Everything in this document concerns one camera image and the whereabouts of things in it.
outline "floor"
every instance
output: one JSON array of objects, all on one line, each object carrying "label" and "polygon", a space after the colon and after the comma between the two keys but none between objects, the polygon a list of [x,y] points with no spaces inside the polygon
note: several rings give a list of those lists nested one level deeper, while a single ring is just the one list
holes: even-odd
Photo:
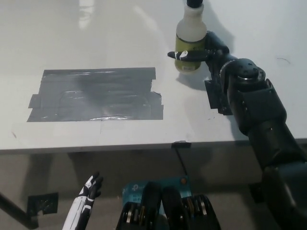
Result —
[{"label": "floor", "polygon": [[[250,147],[182,149],[180,156],[194,193],[205,193],[223,230],[278,230],[264,204],[255,204],[248,184],[261,171]],[[0,156],[0,191],[23,210],[30,195],[59,193],[56,214],[39,215],[40,230],[62,229],[71,204],[87,178],[105,180],[87,230],[115,229],[122,209],[121,189],[134,180],[184,175],[173,149]],[[24,230],[0,210],[0,229]]]}]

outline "robotic arm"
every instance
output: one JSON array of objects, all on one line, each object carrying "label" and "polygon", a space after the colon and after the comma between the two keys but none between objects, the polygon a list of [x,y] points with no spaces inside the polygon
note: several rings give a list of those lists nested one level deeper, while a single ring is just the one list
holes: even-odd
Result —
[{"label": "robotic arm", "polygon": [[248,136],[262,168],[261,188],[282,229],[307,228],[307,159],[289,131],[286,110],[265,72],[249,59],[238,59],[213,33],[204,51],[170,52],[182,61],[206,61],[220,78],[240,131]]},{"label": "robotic arm", "polygon": [[85,230],[94,200],[101,195],[99,189],[102,181],[103,177],[99,177],[98,172],[87,180],[73,201],[62,230]]}]

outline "white tabletop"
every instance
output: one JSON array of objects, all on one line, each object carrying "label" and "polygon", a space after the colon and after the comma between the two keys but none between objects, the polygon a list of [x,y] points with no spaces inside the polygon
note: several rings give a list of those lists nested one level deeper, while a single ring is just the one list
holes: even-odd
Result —
[{"label": "white tabletop", "polygon": [[[307,1],[210,0],[203,19],[231,49],[264,69],[294,137],[307,140]],[[180,76],[175,47],[182,0],[0,2],[0,151],[79,151],[246,140],[232,116],[210,109],[202,74]],[[26,122],[45,69],[155,67],[163,120]]]}]

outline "white plastic bottle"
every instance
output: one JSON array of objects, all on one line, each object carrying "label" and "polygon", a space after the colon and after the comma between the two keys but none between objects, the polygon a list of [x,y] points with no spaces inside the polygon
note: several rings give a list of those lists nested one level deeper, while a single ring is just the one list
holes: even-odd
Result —
[{"label": "white plastic bottle", "polygon": [[[204,38],[207,26],[202,21],[202,0],[187,0],[184,17],[178,23],[176,29],[175,51],[203,50]],[[175,66],[183,74],[194,73],[200,66],[200,62],[184,62],[175,60]]]}]

